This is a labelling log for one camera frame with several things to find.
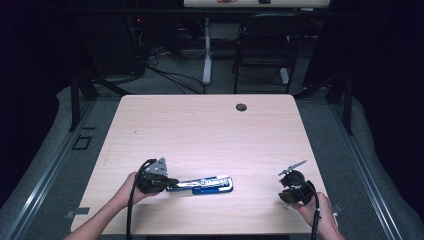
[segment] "wooden table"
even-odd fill
[[[247,106],[244,112],[236,105]],[[290,95],[125,96],[98,157],[72,231],[93,216],[130,172],[165,157],[169,177],[190,180],[228,174],[234,191],[216,195],[162,192],[136,204],[139,235],[293,234],[310,227],[278,193],[280,173],[297,168],[326,192],[296,103]],[[125,234],[126,210],[104,234]]]

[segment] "human arm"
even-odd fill
[[[115,195],[93,217],[65,239],[98,239],[109,222],[112,221],[122,209],[127,207],[136,174],[136,172],[129,174]],[[134,191],[133,204],[140,202],[146,197],[157,194],[158,193],[144,194],[136,188]]]
[[[343,235],[340,233],[336,220],[333,216],[333,211],[331,209],[330,201],[324,193],[317,193],[319,206],[320,206],[320,220],[318,222],[318,234],[324,240],[342,240],[344,239]],[[314,213],[315,213],[315,198],[306,204],[294,203],[291,204],[295,210],[297,210],[305,219],[305,221],[312,227]]]

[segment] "gray carpet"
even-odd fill
[[[311,49],[313,49],[313,42],[306,42],[303,45],[291,94],[301,91]],[[187,53],[193,54],[192,56],[198,54],[196,51]],[[212,83],[206,88],[208,94],[232,93],[231,57],[231,51],[214,51]],[[158,64],[155,67],[201,79],[203,57],[175,57],[163,54],[158,58]],[[245,72],[241,76],[245,78],[245,81],[259,78],[259,76],[263,77],[261,81],[279,80],[278,76],[261,72],[249,74]],[[189,83],[199,86],[191,80]],[[193,94],[188,90],[181,91],[174,83],[151,70],[147,70],[140,79],[119,86],[134,94],[183,94],[183,92]],[[58,174],[51,179],[52,184],[46,186],[48,194],[44,199],[40,199],[41,204],[34,209],[35,214],[30,215],[33,218],[25,222],[27,227],[24,227],[18,236],[23,239],[61,239],[69,233],[72,219],[64,218],[64,215],[68,210],[73,210],[79,205],[119,103],[117,94],[103,86],[96,87],[100,98],[96,102],[81,99],[87,114],[72,136],[68,133],[71,122],[70,90],[65,89],[58,94],[61,105],[54,126],[22,181],[0,210],[1,238],[11,236],[8,234],[25,206],[25,202],[37,187],[38,180],[45,173],[45,169],[49,168],[57,158],[62,158],[63,164],[57,166]],[[388,239],[370,201],[369,193],[364,188],[355,167],[355,156],[346,141],[344,130],[338,125],[340,117],[334,113],[334,109],[337,111],[338,107],[326,104],[322,98],[325,93],[326,89],[323,89],[308,99],[298,100],[297,104],[329,197],[333,203],[340,203],[345,208],[337,218],[341,232],[346,239]],[[424,236],[423,223],[413,209],[403,201],[379,164],[373,151],[372,137],[362,107],[357,101],[354,101],[352,120],[353,139],[361,149],[401,235],[404,239],[421,239]],[[79,134],[91,138],[86,150],[72,150]],[[64,147],[66,151],[61,154],[60,150]],[[102,236],[102,239],[124,238],[124,236]],[[295,235],[291,236],[291,239],[309,239],[309,235]]]

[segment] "chair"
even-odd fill
[[[308,21],[296,15],[255,14],[240,25],[233,63],[234,93],[239,84],[239,66],[290,69],[285,93],[289,93],[299,44]]]

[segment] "dark wall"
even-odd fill
[[[0,6],[0,204],[31,164],[58,110],[69,71],[45,14],[29,2]]]
[[[61,0],[61,7],[75,9],[121,9],[123,0]],[[96,69],[102,75],[131,75],[140,69],[138,53],[138,26],[133,17],[119,14],[76,14],[68,33],[78,32],[87,52],[94,60]]]
[[[370,18],[326,22],[305,85],[352,70],[383,167],[424,219],[424,18],[419,1],[333,1]]]

